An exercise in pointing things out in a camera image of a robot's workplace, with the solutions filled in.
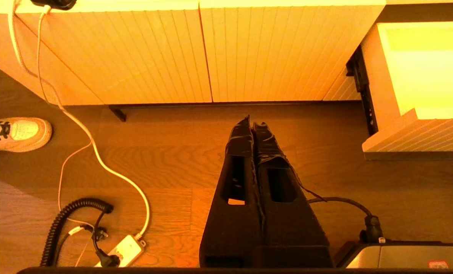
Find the wooden floor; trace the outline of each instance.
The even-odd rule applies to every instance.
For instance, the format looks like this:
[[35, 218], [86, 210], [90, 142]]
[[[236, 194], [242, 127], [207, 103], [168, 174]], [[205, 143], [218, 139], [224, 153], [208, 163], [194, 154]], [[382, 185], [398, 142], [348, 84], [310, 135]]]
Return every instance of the wooden floor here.
[[[149, 107], [126, 110], [127, 123], [103, 106], [71, 111], [94, 134], [105, 163], [134, 180], [150, 199], [148, 246], [135, 266], [198, 267], [224, 146], [233, 125], [247, 114], [268, 123], [307, 188], [364, 204], [379, 215], [389, 238], [453, 242], [453, 161], [365, 161], [361, 144], [367, 130], [358, 102]], [[0, 118], [6, 116], [45, 118], [54, 125], [54, 136], [36, 151], [0, 152], [0, 274], [39, 264], [58, 213], [61, 165], [88, 142], [71, 120], [0, 71]], [[102, 221], [110, 234], [101, 242], [104, 250], [143, 225], [139, 195], [104, 171], [91, 149], [70, 160], [64, 173], [63, 204], [83, 197], [115, 206]], [[333, 253], [345, 241], [355, 240], [363, 228], [363, 213], [349, 205], [313, 208]], [[94, 222], [97, 214], [83, 210], [76, 217]], [[85, 232], [71, 237], [60, 264], [73, 265], [88, 238]], [[96, 262], [90, 244], [80, 265]]]

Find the black object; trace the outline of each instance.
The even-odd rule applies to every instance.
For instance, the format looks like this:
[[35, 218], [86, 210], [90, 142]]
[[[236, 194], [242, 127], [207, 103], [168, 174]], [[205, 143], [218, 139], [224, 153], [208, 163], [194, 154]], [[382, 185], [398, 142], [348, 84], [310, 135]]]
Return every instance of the black object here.
[[347, 76], [353, 76], [355, 78], [356, 90], [362, 97], [362, 105], [365, 111], [369, 136], [372, 136], [378, 132], [378, 126], [377, 119], [375, 118], [374, 104], [372, 103], [372, 97], [370, 95], [369, 77], [367, 75], [367, 68], [365, 68], [361, 46], [357, 47], [346, 64], [346, 67], [348, 70]]
[[[106, 213], [105, 211], [101, 212], [100, 216], [96, 220], [96, 224], [94, 225], [94, 227], [99, 227], [101, 218], [103, 218], [103, 215], [105, 215], [105, 213]], [[93, 231], [92, 239], [95, 253], [96, 255], [98, 255], [102, 267], [117, 267], [120, 265], [120, 258], [117, 255], [108, 255], [101, 248], [98, 247], [97, 230]]]
[[45, 6], [49, 5], [53, 9], [68, 10], [71, 9], [76, 0], [31, 0], [34, 5]]
[[113, 206], [105, 201], [101, 201], [96, 198], [82, 198], [71, 202], [64, 207], [61, 212], [54, 219], [51, 225], [49, 234], [47, 235], [44, 252], [42, 252], [42, 259], [40, 260], [40, 266], [52, 266], [54, 265], [54, 257], [56, 253], [57, 243], [59, 236], [61, 235], [62, 228], [66, 223], [66, 219], [76, 210], [83, 207], [93, 207], [101, 210], [103, 213], [111, 213]]
[[360, 241], [364, 243], [379, 243], [379, 239], [383, 238], [383, 232], [381, 231], [378, 217], [374, 215], [365, 217], [365, 226], [367, 230], [360, 232]]
[[114, 107], [113, 105], [109, 105], [108, 108], [111, 110], [111, 112], [113, 114], [115, 114], [115, 116], [118, 117], [118, 119], [120, 119], [120, 121], [122, 122], [126, 122], [127, 121], [127, 115], [123, 113], [123, 111], [118, 108], [118, 107]]
[[[80, 227], [84, 228], [84, 230], [86, 230], [86, 231], [93, 233], [93, 227], [91, 227], [89, 225], [84, 224], [84, 225], [80, 225]], [[54, 254], [54, 263], [52, 264], [52, 266], [57, 266], [57, 263], [59, 261], [59, 254], [61, 253], [62, 246], [64, 245], [66, 240], [69, 238], [69, 236], [70, 236], [69, 233], [66, 233], [64, 235], [64, 237], [62, 238], [62, 240], [57, 244], [56, 253]]]
[[[231, 205], [228, 200], [244, 201]], [[329, 242], [265, 123], [247, 116], [225, 162], [200, 245], [201, 267], [333, 267]]]

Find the power cord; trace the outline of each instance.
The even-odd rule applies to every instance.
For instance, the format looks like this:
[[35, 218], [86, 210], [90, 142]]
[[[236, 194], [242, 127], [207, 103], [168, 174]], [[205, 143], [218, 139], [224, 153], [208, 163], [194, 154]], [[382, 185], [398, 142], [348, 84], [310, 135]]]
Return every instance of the power cord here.
[[[105, 212], [101, 212], [100, 216], [98, 217], [98, 220], [96, 220], [96, 225], [94, 225], [94, 227], [99, 226], [103, 215], [105, 215]], [[98, 247], [96, 229], [93, 231], [92, 239], [93, 239], [94, 250], [96, 252], [96, 255], [98, 255], [98, 257], [100, 259], [100, 263], [101, 263], [102, 267], [117, 267], [120, 265], [120, 258], [117, 255], [108, 255]]]
[[[80, 231], [88, 231], [89, 233], [91, 233], [91, 236], [93, 238], [96, 238], [97, 241], [103, 239], [103, 238], [106, 238], [108, 237], [108, 234], [106, 233], [106, 229], [103, 228], [103, 227], [96, 227], [96, 232], [95, 232], [95, 229], [94, 227], [92, 226], [89, 226], [89, 225], [86, 225], [86, 224], [83, 224], [83, 225], [80, 225], [80, 226], [77, 226], [73, 229], [71, 229], [69, 232], [67, 232], [64, 237], [62, 238], [62, 240], [58, 243], [57, 247], [56, 247], [56, 253], [54, 254], [54, 262], [53, 262], [53, 266], [57, 266], [58, 262], [59, 262], [59, 255], [60, 255], [60, 252], [61, 252], [61, 249], [62, 249], [62, 246], [64, 245], [64, 243], [66, 242], [66, 240], [70, 237], [70, 236], [73, 236], [74, 234], [80, 232]], [[79, 259], [77, 260], [77, 263], [79, 263], [79, 261], [81, 260], [81, 257], [82, 257], [82, 253], [79, 257]]]
[[[306, 190], [305, 187], [302, 186], [300, 181], [298, 182], [302, 189]], [[318, 203], [318, 202], [342, 202], [347, 203], [353, 206], [356, 206], [360, 210], [362, 210], [367, 216], [365, 217], [365, 227], [366, 229], [360, 231], [360, 241], [362, 243], [384, 243], [386, 239], [383, 237], [383, 231], [381, 230], [380, 220], [377, 216], [373, 215], [368, 208], [363, 206], [362, 204], [354, 201], [352, 199], [343, 198], [343, 197], [320, 197], [316, 195], [317, 198], [309, 199], [308, 203]]]
[[[9, 15], [8, 15], [8, 22], [9, 22], [9, 29], [10, 29], [10, 37], [11, 37], [11, 40], [12, 40], [12, 45], [14, 47], [14, 51], [15, 51], [15, 55], [16, 55], [16, 58], [17, 58], [17, 61], [18, 63], [20, 64], [20, 66], [27, 72], [29, 73], [30, 75], [33, 75], [35, 76], [34, 73], [32, 73], [26, 66], [25, 64], [23, 63], [23, 60], [22, 60], [22, 56], [21, 56], [21, 52], [19, 50], [19, 47], [18, 47], [18, 43], [17, 43], [17, 40], [16, 40], [16, 35], [15, 35], [15, 26], [14, 26], [14, 13], [15, 13], [15, 10], [16, 10], [16, 0], [13, 0], [12, 1], [12, 10], [9, 12]], [[42, 76], [40, 75], [40, 44], [41, 44], [41, 33], [42, 33], [42, 21], [44, 20], [44, 17], [49, 14], [51, 10], [51, 7], [49, 5], [46, 5], [44, 6], [44, 11], [42, 12], [42, 14], [40, 15], [40, 18], [39, 18], [39, 22], [38, 22], [38, 34], [37, 34], [37, 78], [39, 80], [39, 84], [40, 84], [40, 88], [42, 90], [42, 94], [44, 95], [44, 99], [45, 101], [47, 102], [47, 104], [50, 104], [49, 103], [49, 100], [47, 99], [47, 96], [46, 96], [46, 93], [45, 93], [45, 90], [44, 90], [44, 86], [43, 86], [43, 80], [42, 80]], [[150, 222], [150, 205], [148, 203], [148, 200], [147, 200], [147, 197], [145, 196], [145, 194], [143, 193], [143, 191], [140, 189], [140, 187], [138, 187], [132, 180], [130, 180], [129, 178], [125, 177], [124, 175], [112, 170], [111, 168], [109, 168], [108, 166], [106, 166], [105, 163], [103, 163], [103, 160], [101, 160], [101, 157], [98, 153], [98, 149], [96, 147], [96, 142], [94, 141], [94, 138], [93, 136], [91, 135], [91, 132], [88, 130], [88, 128], [78, 119], [76, 118], [74, 115], [70, 114], [62, 105], [62, 102], [59, 98], [59, 95], [57, 94], [56, 90], [53, 88], [52, 89], [53, 93], [54, 93], [54, 97], [56, 98], [56, 102], [57, 102], [57, 106], [59, 109], [61, 109], [61, 111], [67, 116], [69, 117], [71, 120], [73, 120], [85, 133], [86, 135], [88, 136], [89, 140], [90, 140], [90, 143], [85, 146], [85, 147], [82, 147], [80, 149], [78, 149], [77, 151], [75, 151], [74, 153], [72, 153], [70, 156], [68, 156], [68, 158], [64, 161], [63, 163], [63, 166], [61, 168], [61, 177], [60, 177], [60, 180], [59, 180], [59, 193], [58, 193], [58, 201], [59, 201], [59, 208], [61, 207], [60, 205], [60, 189], [61, 189], [61, 185], [62, 185], [62, 172], [64, 170], [64, 165], [67, 163], [67, 161], [72, 157], [74, 156], [75, 154], [77, 154], [79, 151], [82, 151], [83, 149], [87, 148], [88, 146], [92, 145], [93, 149], [94, 149], [94, 153], [96, 155], [96, 158], [98, 159], [98, 162], [100, 163], [100, 165], [108, 172], [110, 172], [111, 174], [125, 180], [126, 182], [128, 182], [132, 187], [134, 187], [136, 189], [136, 191], [138, 191], [138, 193], [140, 194], [140, 196], [142, 197], [143, 199], [143, 202], [145, 203], [145, 207], [146, 207], [146, 220], [145, 220], [145, 224], [143, 225], [143, 228], [141, 229], [140, 232], [138, 232], [135, 236], [134, 236], [134, 239], [135, 240], [139, 240], [143, 234], [145, 233], [147, 227], [148, 227], [148, 224]], [[77, 220], [71, 220], [71, 221], [74, 221], [74, 222], [79, 222], [79, 223], [83, 223], [83, 224], [87, 224], [87, 225], [91, 225], [87, 222], [82, 222], [82, 221], [77, 221]]]
[[330, 202], [330, 201], [347, 203], [347, 204], [356, 206], [357, 208], [362, 210], [365, 214], [367, 214], [367, 216], [371, 216], [372, 215], [370, 210], [368, 210], [368, 208], [364, 207], [362, 204], [360, 204], [360, 203], [358, 203], [356, 201], [353, 201], [352, 199], [343, 198], [343, 197], [323, 197], [322, 199], [321, 198], [314, 198], [314, 199], [309, 199], [308, 203], [312, 204], [312, 203]]

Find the cabinet leg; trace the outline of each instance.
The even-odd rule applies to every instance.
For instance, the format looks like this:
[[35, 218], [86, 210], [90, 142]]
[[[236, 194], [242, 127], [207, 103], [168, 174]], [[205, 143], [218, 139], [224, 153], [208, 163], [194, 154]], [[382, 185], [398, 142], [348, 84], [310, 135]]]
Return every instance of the cabinet leg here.
[[126, 122], [127, 121], [127, 115], [124, 114], [121, 109], [114, 108], [113, 106], [108, 106], [108, 108], [110, 108], [111, 112], [113, 114], [115, 114], [115, 116], [117, 116], [118, 119], [120, 119], [120, 121], [122, 121], [122, 122]]

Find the plug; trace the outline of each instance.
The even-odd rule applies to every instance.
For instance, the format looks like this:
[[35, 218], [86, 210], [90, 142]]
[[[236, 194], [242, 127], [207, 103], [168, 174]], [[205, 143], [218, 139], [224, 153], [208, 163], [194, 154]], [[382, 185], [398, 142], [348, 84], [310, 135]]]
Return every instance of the plug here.
[[380, 220], [375, 215], [365, 217], [366, 230], [360, 232], [360, 241], [363, 243], [380, 243], [383, 238], [383, 232], [380, 226]]
[[[116, 256], [119, 259], [118, 267], [126, 267], [132, 264], [136, 258], [138, 258], [143, 253], [143, 248], [145, 247], [145, 242], [136, 241], [132, 235], [127, 235], [118, 245], [115, 246], [109, 253], [108, 257]], [[108, 263], [103, 255], [96, 253], [100, 257], [100, 262], [97, 263], [94, 267], [102, 267], [103, 260], [105, 264]]]
[[96, 255], [100, 258], [102, 267], [117, 267], [120, 265], [120, 258], [117, 255], [106, 255], [102, 250], [96, 251]]
[[106, 228], [101, 227], [101, 226], [96, 228], [96, 233], [94, 234], [94, 237], [97, 242], [99, 242], [105, 238], [108, 238], [108, 233], [106, 231]]

